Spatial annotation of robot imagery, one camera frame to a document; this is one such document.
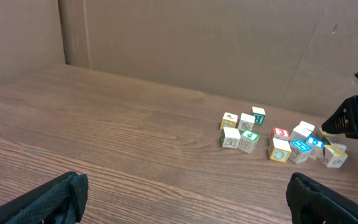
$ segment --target cardboard wall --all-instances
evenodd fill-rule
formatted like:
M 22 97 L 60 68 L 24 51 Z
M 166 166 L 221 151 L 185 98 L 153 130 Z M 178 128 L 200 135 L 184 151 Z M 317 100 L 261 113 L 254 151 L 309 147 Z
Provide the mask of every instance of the cardboard wall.
M 65 63 L 57 1 L 0 0 L 0 83 Z
M 322 115 L 358 93 L 355 0 L 61 2 L 73 65 Z

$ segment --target printed number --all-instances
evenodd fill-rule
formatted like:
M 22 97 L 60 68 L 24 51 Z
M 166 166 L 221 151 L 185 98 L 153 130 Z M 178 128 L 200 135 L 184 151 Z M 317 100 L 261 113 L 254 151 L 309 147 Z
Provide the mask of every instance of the printed number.
M 283 131 L 282 129 L 278 129 L 276 128 L 276 133 L 278 135 L 284 136 L 284 137 L 288 137 L 288 133 L 286 131 Z
M 250 131 L 246 131 L 246 133 L 244 134 L 245 137 L 251 139 L 251 140 L 255 140 L 255 138 L 257 137 L 256 134 L 250 132 Z

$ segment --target wooden block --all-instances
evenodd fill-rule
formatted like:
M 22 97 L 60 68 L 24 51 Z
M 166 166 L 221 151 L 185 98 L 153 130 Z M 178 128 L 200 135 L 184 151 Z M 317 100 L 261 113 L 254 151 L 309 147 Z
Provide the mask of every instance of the wooden block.
M 225 113 L 223 115 L 223 119 L 222 119 L 222 123 L 221 123 L 221 129 L 223 127 L 228 127 L 228 128 L 236 128 L 236 124 L 237 124 L 237 118 L 238 116 L 235 114 L 230 114 L 230 113 Z
M 246 153 L 251 153 L 256 148 L 258 140 L 259 135 L 257 133 L 245 130 L 241 134 L 239 149 L 243 150 Z
M 272 143 L 268 149 L 268 156 L 271 160 L 278 162 L 287 162 L 291 154 L 290 143 L 286 140 L 277 138 L 272 139 Z
M 310 134 L 311 134 L 311 131 L 298 125 L 293 129 L 291 136 L 290 136 L 290 141 L 295 141 L 295 140 L 306 141 L 306 138 L 308 138 Z
M 314 125 L 309 124 L 307 122 L 301 121 L 301 123 L 299 123 L 299 126 L 304 127 L 305 129 L 311 131 L 312 133 L 314 131 Z
M 252 131 L 252 127 L 254 127 L 255 117 L 249 114 L 241 114 L 238 130 L 240 131 Z
M 345 145 L 342 144 L 342 143 L 339 143 L 338 138 L 325 136 L 325 137 L 323 138 L 323 141 L 324 141 L 326 144 L 329 144 L 329 145 L 332 145 L 332 146 L 337 146 L 337 147 L 341 148 L 343 151 L 346 151 L 346 149 L 347 149 L 347 146 L 345 146 Z
M 323 154 L 320 161 L 330 168 L 340 168 L 347 159 L 347 154 L 337 146 L 325 145 Z
M 290 159 L 299 164 L 308 160 L 308 157 L 312 151 L 312 148 L 304 143 L 302 140 L 295 140 L 290 143 L 291 146 L 291 155 Z
M 255 117 L 255 124 L 263 124 L 265 121 L 265 110 L 263 108 L 258 108 L 256 106 L 252 107 L 251 114 Z
M 336 134 L 328 134 L 327 132 L 323 131 L 321 128 L 318 128 L 318 131 L 316 133 L 316 137 L 320 140 L 322 140 L 325 136 L 336 138 Z
M 237 149 L 240 143 L 240 132 L 236 128 L 223 127 L 221 135 L 222 147 L 229 149 Z
M 312 151 L 309 156 L 310 159 L 316 160 L 317 158 L 324 157 L 323 148 L 325 143 L 323 141 L 320 141 L 319 139 L 309 136 L 306 139 L 306 144 L 312 148 Z
M 284 141 L 289 141 L 290 140 L 290 132 L 286 129 L 274 127 L 273 131 L 272 131 L 272 135 L 271 135 L 271 139 L 273 139 L 273 138 L 281 139 Z

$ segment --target wooden table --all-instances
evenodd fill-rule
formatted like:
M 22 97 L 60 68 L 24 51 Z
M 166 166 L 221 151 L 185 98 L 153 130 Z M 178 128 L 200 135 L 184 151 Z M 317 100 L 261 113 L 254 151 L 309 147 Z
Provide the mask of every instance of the wooden table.
M 251 106 L 267 114 L 254 126 L 257 149 L 221 148 L 223 113 Z M 83 223 L 290 223 L 285 191 L 294 172 L 358 203 L 356 140 L 344 140 L 349 158 L 340 169 L 268 159 L 274 126 L 292 130 L 301 120 L 319 126 L 325 119 L 51 67 L 0 86 L 0 205 L 74 170 L 89 177 Z

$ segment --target alphabet block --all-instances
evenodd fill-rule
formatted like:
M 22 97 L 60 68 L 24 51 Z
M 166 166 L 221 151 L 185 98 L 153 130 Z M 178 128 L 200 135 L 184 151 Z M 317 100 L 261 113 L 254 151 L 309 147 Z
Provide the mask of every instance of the alphabet block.
M 241 140 L 239 149 L 243 150 L 246 153 L 251 153 L 258 143 L 259 135 L 253 133 L 252 131 L 245 130 L 241 134 Z
M 313 138 L 309 136 L 306 139 L 306 144 L 312 148 L 309 158 L 316 160 L 317 158 L 322 158 L 323 156 L 323 148 L 325 143 L 320 141 L 319 139 Z
M 331 168 L 340 168 L 347 159 L 347 154 L 337 146 L 325 145 L 323 149 L 324 157 L 320 161 Z
M 237 118 L 238 116 L 235 114 L 225 113 L 223 115 L 221 129 L 223 127 L 236 128 Z
M 310 146 L 308 146 L 302 140 L 292 141 L 290 146 L 291 146 L 290 159 L 294 163 L 299 164 L 301 162 L 308 160 L 308 157 L 312 151 L 312 148 Z
M 271 160 L 286 163 L 291 154 L 291 147 L 288 141 L 273 138 L 268 149 L 268 156 Z
M 272 139 L 277 138 L 277 139 L 281 139 L 284 141 L 289 141 L 290 140 L 290 132 L 287 131 L 286 129 L 274 127 L 271 138 Z
M 256 106 L 252 107 L 251 114 L 255 117 L 255 124 L 262 125 L 265 121 L 265 110 L 263 108 L 258 108 Z
M 254 127 L 255 117 L 249 114 L 241 114 L 238 130 L 240 131 L 252 131 L 252 127 Z
M 240 132 L 236 128 L 223 127 L 221 134 L 221 145 L 222 147 L 229 149 L 237 149 L 240 143 Z
M 305 129 L 311 131 L 312 133 L 314 131 L 314 125 L 309 124 L 307 122 L 301 121 L 301 123 L 299 123 L 299 126 L 304 127 Z
M 305 141 L 307 137 L 311 134 L 311 131 L 307 130 L 302 126 L 296 126 L 290 136 L 290 141 L 302 140 Z

